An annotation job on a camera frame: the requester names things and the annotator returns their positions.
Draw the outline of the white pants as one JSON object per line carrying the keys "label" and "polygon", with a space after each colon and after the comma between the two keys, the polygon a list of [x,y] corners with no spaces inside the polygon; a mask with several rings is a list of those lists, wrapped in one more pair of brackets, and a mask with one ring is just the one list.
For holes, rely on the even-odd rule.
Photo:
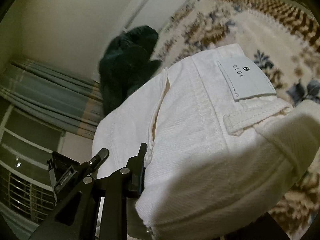
{"label": "white pants", "polygon": [[212,239],[274,207],[319,150],[319,104],[293,107],[238,44],[165,68],[99,123],[92,152],[109,176],[142,143],[144,190],[129,202],[136,239]]}

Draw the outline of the grey-green curtain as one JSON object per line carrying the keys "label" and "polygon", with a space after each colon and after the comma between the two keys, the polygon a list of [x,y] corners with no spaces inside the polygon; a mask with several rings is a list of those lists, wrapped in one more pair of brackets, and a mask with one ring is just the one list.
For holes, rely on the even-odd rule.
{"label": "grey-green curtain", "polygon": [[88,139],[93,139],[104,117],[96,82],[30,59],[7,63],[1,71],[1,97],[45,122]]}

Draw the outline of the dark green blanket pile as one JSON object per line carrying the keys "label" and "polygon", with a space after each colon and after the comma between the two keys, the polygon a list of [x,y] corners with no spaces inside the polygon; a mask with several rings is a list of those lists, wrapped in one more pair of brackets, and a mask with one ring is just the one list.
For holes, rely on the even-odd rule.
{"label": "dark green blanket pile", "polygon": [[151,59],[157,40],[157,31],[142,25],[110,42],[99,62],[104,115],[119,107],[159,69],[161,60]]}

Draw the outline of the white headboard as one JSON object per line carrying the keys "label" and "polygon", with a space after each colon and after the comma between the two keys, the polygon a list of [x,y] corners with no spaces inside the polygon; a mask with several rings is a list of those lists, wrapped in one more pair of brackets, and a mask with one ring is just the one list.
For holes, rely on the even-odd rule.
{"label": "white headboard", "polygon": [[131,0],[122,13],[117,32],[148,25],[159,31],[187,0]]}

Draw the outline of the window with white frame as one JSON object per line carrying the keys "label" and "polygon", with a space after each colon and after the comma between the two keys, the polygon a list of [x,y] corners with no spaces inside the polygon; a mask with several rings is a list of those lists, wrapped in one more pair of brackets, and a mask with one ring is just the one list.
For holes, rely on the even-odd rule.
{"label": "window with white frame", "polygon": [[47,161],[65,132],[1,99],[1,204],[40,224],[54,208]]}

